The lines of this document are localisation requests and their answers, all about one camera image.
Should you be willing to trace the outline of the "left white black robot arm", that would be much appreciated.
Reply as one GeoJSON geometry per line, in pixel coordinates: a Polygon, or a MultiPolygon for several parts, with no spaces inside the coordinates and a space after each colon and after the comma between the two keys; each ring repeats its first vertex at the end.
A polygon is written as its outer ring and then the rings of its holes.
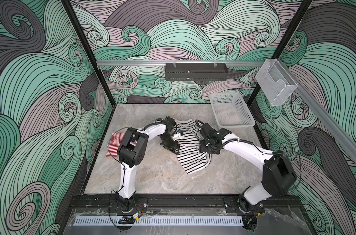
{"type": "Polygon", "coordinates": [[[135,179],[137,166],[145,157],[148,141],[155,137],[161,138],[161,145],[178,155],[179,143],[173,140],[172,131],[176,122],[171,117],[159,118],[154,123],[146,125],[143,129],[129,127],[118,147],[118,162],[121,166],[121,179],[115,198],[119,205],[130,211],[135,202],[135,179]]]}

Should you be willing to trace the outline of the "black white striped tank top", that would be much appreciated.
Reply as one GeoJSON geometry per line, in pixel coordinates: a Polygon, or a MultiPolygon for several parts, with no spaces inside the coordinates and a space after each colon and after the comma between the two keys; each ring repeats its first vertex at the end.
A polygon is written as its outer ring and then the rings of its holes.
{"type": "Polygon", "coordinates": [[[180,144],[180,153],[177,155],[177,160],[187,174],[192,174],[203,170],[211,163],[212,155],[200,152],[200,140],[202,136],[199,133],[199,128],[192,119],[176,121],[176,132],[181,130],[184,137],[177,140],[180,144]]]}

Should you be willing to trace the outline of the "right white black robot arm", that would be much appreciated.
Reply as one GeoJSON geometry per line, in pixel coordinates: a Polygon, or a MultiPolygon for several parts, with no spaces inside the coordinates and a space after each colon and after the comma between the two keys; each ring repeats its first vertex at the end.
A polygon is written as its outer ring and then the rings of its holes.
{"type": "Polygon", "coordinates": [[[195,124],[203,137],[200,140],[201,152],[220,154],[224,149],[244,158],[262,171],[261,182],[248,187],[239,196],[238,205],[242,211],[249,212],[263,200],[288,194],[297,175],[286,153],[263,149],[227,129],[215,130],[200,120],[195,120],[195,124]]]}

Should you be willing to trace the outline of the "red white striped tank top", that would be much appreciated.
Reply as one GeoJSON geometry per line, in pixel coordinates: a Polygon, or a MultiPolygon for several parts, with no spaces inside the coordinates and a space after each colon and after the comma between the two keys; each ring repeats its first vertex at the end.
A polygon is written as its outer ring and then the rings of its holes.
{"type": "Polygon", "coordinates": [[[110,141],[108,143],[108,146],[107,146],[106,157],[118,158],[117,151],[118,151],[118,148],[120,147],[120,144],[121,144],[124,136],[125,136],[125,132],[116,132],[116,133],[112,134],[110,141]]]}

